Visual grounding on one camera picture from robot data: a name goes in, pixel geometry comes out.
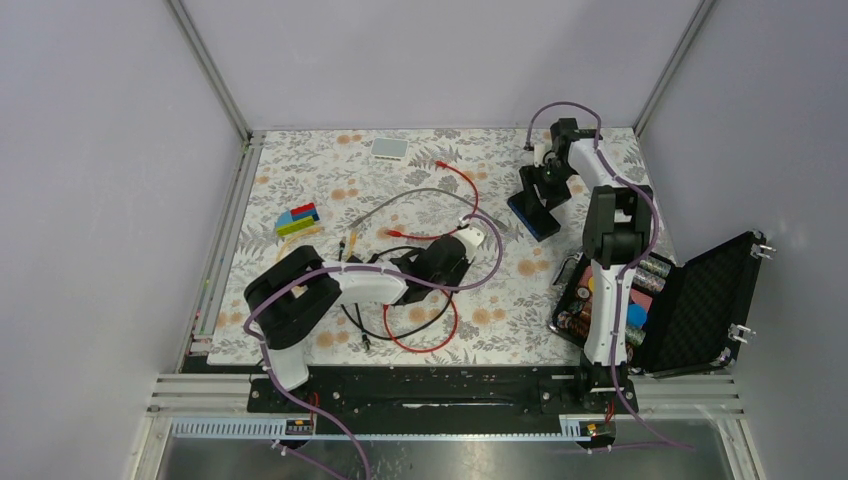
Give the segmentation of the black network switch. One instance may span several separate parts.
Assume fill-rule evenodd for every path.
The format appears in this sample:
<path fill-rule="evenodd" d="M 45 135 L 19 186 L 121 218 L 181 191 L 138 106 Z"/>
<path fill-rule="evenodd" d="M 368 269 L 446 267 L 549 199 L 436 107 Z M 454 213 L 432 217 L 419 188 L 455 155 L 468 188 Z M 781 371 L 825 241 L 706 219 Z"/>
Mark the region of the black network switch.
<path fill-rule="evenodd" d="M 511 196 L 507 205 L 537 242 L 542 242 L 561 230 L 561 224 L 536 197 L 519 193 Z"/>

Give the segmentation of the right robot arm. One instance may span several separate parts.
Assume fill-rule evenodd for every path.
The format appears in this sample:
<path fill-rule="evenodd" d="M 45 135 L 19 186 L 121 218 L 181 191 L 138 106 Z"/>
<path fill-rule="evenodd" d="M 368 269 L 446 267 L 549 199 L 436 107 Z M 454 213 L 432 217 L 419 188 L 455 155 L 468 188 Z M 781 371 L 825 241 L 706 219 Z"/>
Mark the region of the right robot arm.
<path fill-rule="evenodd" d="M 568 180 L 577 176 L 590 191 L 582 250 L 593 273 L 593 306 L 573 396 L 583 410 L 597 412 L 621 391 L 627 374 L 625 298 L 636 267 L 656 243 L 657 212 L 650 189 L 632 183 L 606 159 L 600 130 L 561 118 L 550 136 L 550 145 L 526 144 L 534 160 L 520 168 L 522 189 L 508 205 L 543 241 L 560 229 L 552 211 L 570 199 Z"/>

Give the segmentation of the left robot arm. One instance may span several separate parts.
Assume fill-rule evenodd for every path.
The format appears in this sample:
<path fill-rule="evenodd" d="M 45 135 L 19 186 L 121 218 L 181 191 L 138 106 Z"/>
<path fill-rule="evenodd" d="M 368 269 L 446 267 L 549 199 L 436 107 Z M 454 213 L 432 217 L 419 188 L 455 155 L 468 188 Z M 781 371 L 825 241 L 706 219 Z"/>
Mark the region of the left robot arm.
<path fill-rule="evenodd" d="M 250 318 L 269 354 L 272 398 L 288 411 L 309 401 L 304 341 L 335 305 L 407 305 L 435 286 L 457 287 L 482 243 L 482 233 L 443 235 L 419 253 L 357 270 L 351 262 L 325 261 L 304 245 L 253 280 L 244 291 Z"/>

